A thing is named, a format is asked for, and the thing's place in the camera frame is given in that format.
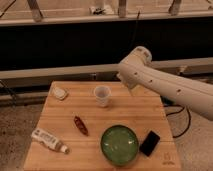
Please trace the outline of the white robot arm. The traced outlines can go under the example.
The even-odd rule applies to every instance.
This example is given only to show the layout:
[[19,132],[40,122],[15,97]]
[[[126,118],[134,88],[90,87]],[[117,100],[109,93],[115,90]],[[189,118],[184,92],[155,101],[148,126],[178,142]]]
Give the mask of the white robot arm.
[[150,51],[137,46],[119,62],[117,77],[128,89],[143,85],[213,121],[213,85],[153,69],[151,60]]

